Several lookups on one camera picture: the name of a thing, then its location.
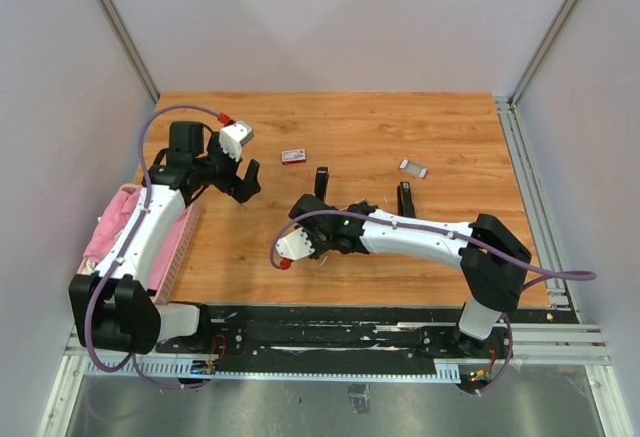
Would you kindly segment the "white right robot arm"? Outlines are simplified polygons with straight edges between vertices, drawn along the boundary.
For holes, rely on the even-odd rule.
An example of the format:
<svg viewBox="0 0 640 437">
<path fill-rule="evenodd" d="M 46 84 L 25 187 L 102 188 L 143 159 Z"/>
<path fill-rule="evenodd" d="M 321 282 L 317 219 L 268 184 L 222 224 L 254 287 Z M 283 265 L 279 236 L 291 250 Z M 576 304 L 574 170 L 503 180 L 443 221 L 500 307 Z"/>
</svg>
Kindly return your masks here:
<svg viewBox="0 0 640 437">
<path fill-rule="evenodd" d="M 337 209 L 305 194 L 289 218 L 294 230 L 275 243 L 283 264 L 336 251 L 398 254 L 461 271 L 470 297 L 452 335 L 455 349 L 466 357 L 487 348 L 494 324 L 519 303 L 526 270 L 495 252 L 525 264 L 532 258 L 527 247 L 489 214 L 473 222 L 441 223 L 395 215 L 366 200 Z"/>
</svg>

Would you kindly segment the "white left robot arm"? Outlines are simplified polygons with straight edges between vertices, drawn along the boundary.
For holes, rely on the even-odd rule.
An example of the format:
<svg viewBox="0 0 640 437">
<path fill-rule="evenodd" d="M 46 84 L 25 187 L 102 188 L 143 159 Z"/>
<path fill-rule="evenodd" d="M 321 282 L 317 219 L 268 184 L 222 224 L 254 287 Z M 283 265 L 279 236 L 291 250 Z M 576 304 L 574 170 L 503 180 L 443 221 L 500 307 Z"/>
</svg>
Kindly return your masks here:
<svg viewBox="0 0 640 437">
<path fill-rule="evenodd" d="M 69 297 L 80 343 L 87 349 L 147 354 L 156 344 L 179 337 L 190 351 L 207 350 L 214 328 L 197 304 L 159 304 L 148 286 L 152 268 L 171 228 L 209 187 L 239 203 L 260 192 L 259 164 L 237 170 L 252 127 L 230 121 L 211 135 L 204 124 L 174 122 L 169 144 L 143 178 L 139 200 L 124 230 L 90 274 L 77 274 Z"/>
</svg>

